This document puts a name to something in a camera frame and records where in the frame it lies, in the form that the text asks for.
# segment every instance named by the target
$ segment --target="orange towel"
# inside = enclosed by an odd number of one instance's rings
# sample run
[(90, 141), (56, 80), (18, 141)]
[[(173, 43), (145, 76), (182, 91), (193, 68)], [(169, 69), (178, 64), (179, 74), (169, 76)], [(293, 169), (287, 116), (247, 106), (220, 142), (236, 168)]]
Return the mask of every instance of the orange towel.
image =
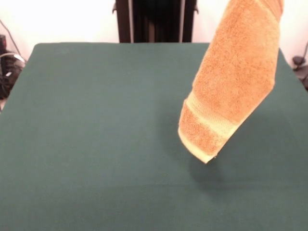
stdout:
[(283, 0), (230, 0), (184, 101), (179, 136), (210, 161), (274, 87)]

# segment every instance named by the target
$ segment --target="white wall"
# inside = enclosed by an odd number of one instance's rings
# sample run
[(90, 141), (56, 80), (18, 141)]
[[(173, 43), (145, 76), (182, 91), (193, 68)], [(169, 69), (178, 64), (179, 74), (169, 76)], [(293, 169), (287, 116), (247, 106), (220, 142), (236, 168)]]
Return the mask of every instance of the white wall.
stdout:
[[(119, 42), (116, 12), (112, 14), (115, 0), (0, 2), (0, 19), (25, 58), (41, 42)], [(8, 36), (7, 42), (14, 51)]]
[[(28, 58), (40, 42), (119, 42), (115, 0), (5, 0), (0, 18), (10, 29), (21, 53)], [(198, 0), (193, 42), (210, 42), (228, 0)], [(281, 20), (281, 49), (288, 63), (302, 55), (308, 40), (308, 0), (285, 0)], [(9, 49), (12, 43), (7, 38)]]
[[(292, 65), (293, 56), (304, 53), (308, 42), (308, 0), (284, 0), (281, 19), (281, 50)], [(193, 42), (210, 42), (228, 0), (198, 0), (199, 14), (194, 15)]]

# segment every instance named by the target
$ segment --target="black cable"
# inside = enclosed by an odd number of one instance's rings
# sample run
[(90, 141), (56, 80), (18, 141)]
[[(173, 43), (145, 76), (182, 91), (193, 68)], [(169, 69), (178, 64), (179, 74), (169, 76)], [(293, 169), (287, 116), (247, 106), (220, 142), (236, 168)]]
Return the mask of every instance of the black cable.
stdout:
[(307, 50), (308, 50), (308, 42), (307, 42), (307, 44), (306, 44), (305, 52), (304, 52), (304, 55), (303, 55), (303, 57), (302, 57), (301, 63), (304, 62), (305, 56), (306, 56), (306, 54), (307, 54)]
[(303, 78), (302, 82), (304, 83), (307, 79), (308, 79), (308, 74), (305, 75), (305, 77)]
[(8, 34), (9, 34), (9, 36), (10, 36), (10, 38), (11, 38), (11, 40), (12, 40), (12, 42), (13, 42), (13, 44), (14, 44), (16, 50), (17, 50), (17, 53), (18, 53), (19, 55), (21, 55), (21, 54), (20, 54), (20, 51), (19, 51), (19, 49), (18, 49), (18, 47), (17, 47), (17, 45), (16, 45), (16, 43), (15, 43), (15, 41), (14, 41), (14, 39), (13, 39), (13, 37), (12, 37), (10, 31), (9, 31), (9, 29), (4, 25), (4, 23), (1, 21), (1, 19), (0, 19), (0, 24), (1, 24), (1, 25), (4, 27), (4, 29), (8, 32)]
[(16, 80), (23, 70), (23, 67), (18, 64), (19, 59), (13, 55), (7, 55), (3, 59), (5, 69), (2, 70), (3, 73), (0, 75), (0, 100), (9, 97)]

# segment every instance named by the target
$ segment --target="cable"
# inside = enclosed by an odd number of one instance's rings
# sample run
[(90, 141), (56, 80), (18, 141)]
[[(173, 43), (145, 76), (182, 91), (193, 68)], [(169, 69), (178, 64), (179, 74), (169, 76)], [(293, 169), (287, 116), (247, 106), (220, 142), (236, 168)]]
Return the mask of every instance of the cable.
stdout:
[(2, 57), (8, 56), (8, 55), (12, 55), (12, 56), (14, 56), (16, 59), (20, 60), (21, 62), (26, 63), (26, 60), (25, 60), (23, 57), (21, 57), (21, 55), (19, 55), (19, 54), (17, 54), (17, 53), (14, 53), (14, 52), (8, 52), (8, 53), (1, 54), (1, 55), (0, 55), (0, 59), (1, 59)]
[(4, 25), (4, 23), (1, 21), (1, 19), (0, 19), (0, 24), (1, 24), (1, 25), (4, 27), (4, 29), (8, 32), (8, 34), (9, 34), (9, 36), (10, 36), (10, 38), (11, 38), (11, 40), (12, 40), (12, 42), (13, 42), (13, 44), (14, 44), (14, 46), (15, 46), (17, 52), (18, 52), (18, 54), (21, 55), (21, 54), (20, 54), (20, 51), (19, 51), (19, 49), (18, 49), (18, 47), (17, 47), (17, 45), (16, 45), (16, 43), (15, 43), (15, 41), (14, 41), (14, 39), (13, 39), (13, 37), (12, 37), (10, 31), (9, 31), (9, 29)]
[(4, 99), (5, 98), (8, 98), (9, 97), (9, 93), (6, 91), (6, 89), (4, 88), (4, 84), (3, 84), (4, 82), (2, 82), (2, 84), (1, 84), (1, 88), (2, 88), (2, 90), (3, 90), (3, 93), (4, 93)]
[(304, 61), (304, 59), (305, 59), (305, 56), (306, 56), (306, 54), (307, 54), (307, 50), (308, 50), (308, 42), (307, 42), (307, 44), (306, 44), (305, 52), (304, 52), (304, 55), (303, 55), (303, 57), (302, 57), (301, 63), (303, 63), (303, 61)]
[(308, 79), (308, 74), (305, 75), (305, 77), (302, 79), (302, 82), (304, 83)]

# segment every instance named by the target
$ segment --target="green felt surface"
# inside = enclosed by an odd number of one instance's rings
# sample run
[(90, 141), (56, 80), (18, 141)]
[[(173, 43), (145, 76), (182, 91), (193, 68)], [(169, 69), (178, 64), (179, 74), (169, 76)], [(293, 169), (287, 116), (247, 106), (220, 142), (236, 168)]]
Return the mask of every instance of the green felt surface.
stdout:
[(218, 158), (181, 144), (206, 49), (37, 45), (0, 115), (0, 230), (307, 231), (308, 95), (281, 53)]

